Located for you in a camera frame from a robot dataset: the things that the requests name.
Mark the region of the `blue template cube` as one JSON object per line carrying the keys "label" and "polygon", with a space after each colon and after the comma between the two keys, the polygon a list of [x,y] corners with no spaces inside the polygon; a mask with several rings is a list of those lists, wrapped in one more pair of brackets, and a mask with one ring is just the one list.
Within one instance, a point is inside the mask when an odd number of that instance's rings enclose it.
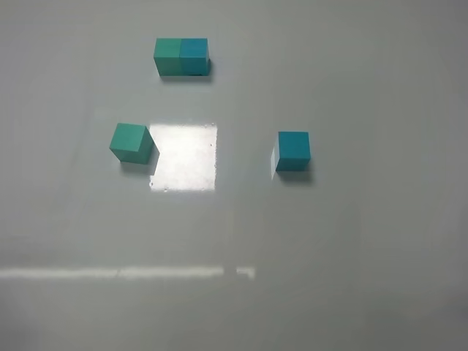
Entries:
{"label": "blue template cube", "polygon": [[186,76],[208,76],[209,50],[207,38],[183,38],[181,40],[180,60]]}

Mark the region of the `green template cube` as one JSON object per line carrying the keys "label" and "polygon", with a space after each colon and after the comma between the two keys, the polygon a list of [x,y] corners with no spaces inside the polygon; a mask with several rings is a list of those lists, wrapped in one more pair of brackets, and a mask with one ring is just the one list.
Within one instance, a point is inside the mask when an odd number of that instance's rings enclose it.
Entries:
{"label": "green template cube", "polygon": [[156,39],[154,62],[160,76],[182,76],[180,52],[181,38]]}

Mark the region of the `green loose cube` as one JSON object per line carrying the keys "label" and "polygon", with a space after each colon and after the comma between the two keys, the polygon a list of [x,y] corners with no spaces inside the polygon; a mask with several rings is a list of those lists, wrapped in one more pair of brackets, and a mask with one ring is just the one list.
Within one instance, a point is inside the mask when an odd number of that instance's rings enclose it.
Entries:
{"label": "green loose cube", "polygon": [[109,149],[120,162],[146,165],[154,147],[145,125],[117,123]]}

